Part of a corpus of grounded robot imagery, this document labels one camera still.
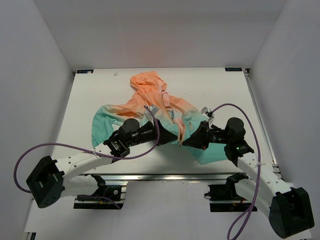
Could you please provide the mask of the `teal and peach jacket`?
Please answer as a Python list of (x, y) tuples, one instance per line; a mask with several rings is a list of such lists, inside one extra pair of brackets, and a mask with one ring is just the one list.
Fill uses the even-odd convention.
[(186, 100), (170, 95), (167, 84), (155, 71), (142, 72), (130, 78), (135, 92), (131, 99), (120, 105), (100, 107), (92, 120), (91, 142), (96, 147), (121, 126), (125, 120), (135, 118), (141, 125), (147, 123), (145, 106), (156, 106), (156, 118), (165, 130), (177, 136), (171, 144), (181, 146), (207, 118)]

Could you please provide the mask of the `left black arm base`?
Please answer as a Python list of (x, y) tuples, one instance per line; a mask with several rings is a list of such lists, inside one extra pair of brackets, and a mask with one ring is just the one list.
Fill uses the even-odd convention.
[(93, 180), (93, 193), (77, 195), (73, 208), (82, 210), (121, 210), (126, 196), (126, 183), (105, 181), (99, 174), (86, 174)]

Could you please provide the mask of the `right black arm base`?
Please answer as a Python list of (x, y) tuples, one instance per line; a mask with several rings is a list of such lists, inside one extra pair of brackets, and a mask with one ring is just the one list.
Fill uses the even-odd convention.
[(226, 178), (224, 184), (208, 185), (204, 197), (209, 200), (211, 213), (242, 213), (249, 209), (251, 203), (236, 193), (236, 184), (248, 180), (245, 173), (236, 173)]

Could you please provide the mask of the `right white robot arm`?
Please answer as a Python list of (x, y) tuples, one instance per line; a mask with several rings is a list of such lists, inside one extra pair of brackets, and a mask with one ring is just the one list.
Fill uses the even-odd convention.
[(250, 201), (268, 218), (280, 238), (313, 228), (315, 221), (307, 191), (292, 187), (263, 166), (245, 141), (245, 134), (244, 123), (237, 117), (230, 118), (224, 129), (202, 121), (183, 145), (206, 150), (210, 144), (223, 144), (227, 159), (241, 170), (226, 179), (226, 195), (233, 200)]

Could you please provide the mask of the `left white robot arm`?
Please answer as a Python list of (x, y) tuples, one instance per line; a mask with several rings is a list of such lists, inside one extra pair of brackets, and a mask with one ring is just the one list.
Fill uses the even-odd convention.
[(84, 194), (99, 200), (105, 196), (106, 184), (98, 174), (85, 176), (84, 173), (127, 158), (130, 147), (147, 142), (156, 147), (177, 138), (159, 120), (140, 126), (136, 119), (129, 118), (93, 149), (83, 149), (79, 154), (60, 159), (43, 157), (26, 179), (26, 184), (40, 209), (74, 195)]

